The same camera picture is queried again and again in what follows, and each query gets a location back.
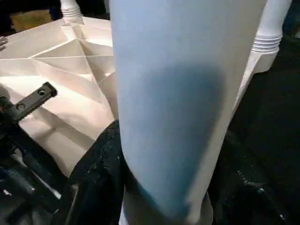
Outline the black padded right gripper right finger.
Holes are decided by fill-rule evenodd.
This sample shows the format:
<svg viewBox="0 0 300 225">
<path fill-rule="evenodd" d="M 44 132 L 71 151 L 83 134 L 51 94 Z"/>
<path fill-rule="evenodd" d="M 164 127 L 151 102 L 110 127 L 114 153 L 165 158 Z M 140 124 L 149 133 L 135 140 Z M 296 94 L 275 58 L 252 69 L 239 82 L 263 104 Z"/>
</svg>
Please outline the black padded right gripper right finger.
<svg viewBox="0 0 300 225">
<path fill-rule="evenodd" d="M 208 187 L 213 224 L 292 224 L 272 185 L 253 153 L 228 131 Z"/>
</svg>

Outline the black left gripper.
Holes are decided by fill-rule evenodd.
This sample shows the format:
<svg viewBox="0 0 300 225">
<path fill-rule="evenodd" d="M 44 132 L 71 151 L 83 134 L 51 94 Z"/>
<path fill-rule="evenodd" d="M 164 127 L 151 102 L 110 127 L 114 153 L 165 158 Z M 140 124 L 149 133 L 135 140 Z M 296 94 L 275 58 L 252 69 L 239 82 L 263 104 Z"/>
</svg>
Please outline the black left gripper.
<svg viewBox="0 0 300 225">
<path fill-rule="evenodd" d="M 54 213 L 59 204 L 54 191 L 62 193 L 67 177 L 54 158 L 20 126 L 20 121 L 57 96 L 45 82 L 18 103 L 0 97 L 0 188 Z"/>
</svg>

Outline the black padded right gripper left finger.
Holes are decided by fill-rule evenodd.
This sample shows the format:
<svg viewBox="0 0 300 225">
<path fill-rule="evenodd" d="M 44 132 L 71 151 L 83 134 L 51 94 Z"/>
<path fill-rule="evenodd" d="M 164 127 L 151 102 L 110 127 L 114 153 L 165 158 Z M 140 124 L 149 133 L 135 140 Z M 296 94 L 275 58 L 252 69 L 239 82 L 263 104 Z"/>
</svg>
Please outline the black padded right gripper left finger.
<svg viewBox="0 0 300 225">
<path fill-rule="evenodd" d="M 126 167 L 118 120 L 112 122 L 78 161 L 68 178 L 52 225 L 117 225 Z"/>
</svg>

